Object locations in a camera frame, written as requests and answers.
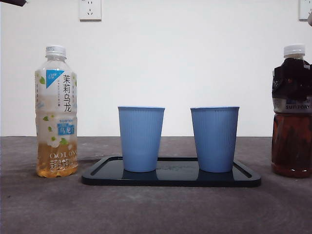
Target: gray surface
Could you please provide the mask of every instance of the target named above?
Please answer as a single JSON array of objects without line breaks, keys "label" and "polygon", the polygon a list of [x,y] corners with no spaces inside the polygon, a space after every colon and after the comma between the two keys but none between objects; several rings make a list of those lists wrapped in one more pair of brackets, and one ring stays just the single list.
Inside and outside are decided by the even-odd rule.
[{"label": "gray surface", "polygon": [[[271,172],[271,138],[238,137],[235,158],[257,188],[88,186],[82,172],[120,155],[118,137],[79,137],[79,170],[36,176],[36,138],[1,138],[2,234],[312,233],[312,178]],[[163,137],[160,156],[195,156],[192,137]]]}]

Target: white bottle cap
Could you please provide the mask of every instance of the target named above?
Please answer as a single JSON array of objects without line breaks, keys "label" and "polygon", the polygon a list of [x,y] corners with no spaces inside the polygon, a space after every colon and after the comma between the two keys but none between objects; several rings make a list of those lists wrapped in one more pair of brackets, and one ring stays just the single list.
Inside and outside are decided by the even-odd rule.
[{"label": "white bottle cap", "polygon": [[48,45],[45,48],[45,56],[56,55],[66,58],[66,49],[61,45]]},{"label": "white bottle cap", "polygon": [[284,47],[284,57],[287,55],[302,54],[305,55],[304,44],[293,44]]}]

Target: dark tea bottle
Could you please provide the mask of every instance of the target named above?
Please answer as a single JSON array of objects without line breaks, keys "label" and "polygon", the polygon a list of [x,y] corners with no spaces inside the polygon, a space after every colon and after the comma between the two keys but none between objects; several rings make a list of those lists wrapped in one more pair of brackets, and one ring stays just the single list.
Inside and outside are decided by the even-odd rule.
[{"label": "dark tea bottle", "polygon": [[286,46],[272,85],[272,170],[296,178],[312,172],[312,71],[304,55],[304,45]]}]

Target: blue cup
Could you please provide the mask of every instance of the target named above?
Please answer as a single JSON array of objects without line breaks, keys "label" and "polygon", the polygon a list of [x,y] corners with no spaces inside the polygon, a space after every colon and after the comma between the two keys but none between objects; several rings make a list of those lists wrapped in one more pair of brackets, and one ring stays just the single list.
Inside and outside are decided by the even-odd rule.
[{"label": "blue cup", "polygon": [[119,106],[119,126],[124,169],[156,169],[165,108]]},{"label": "blue cup", "polygon": [[199,168],[229,172],[233,167],[239,107],[191,108]]}]

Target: electrical outlet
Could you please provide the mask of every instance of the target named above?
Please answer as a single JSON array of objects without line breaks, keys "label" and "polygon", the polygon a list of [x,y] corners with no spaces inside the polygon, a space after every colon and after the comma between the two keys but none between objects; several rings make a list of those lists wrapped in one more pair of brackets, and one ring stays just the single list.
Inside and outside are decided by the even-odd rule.
[{"label": "electrical outlet", "polygon": [[101,0],[80,0],[80,20],[102,20]]},{"label": "electrical outlet", "polygon": [[311,12],[312,0],[299,0],[299,20],[307,20]]}]

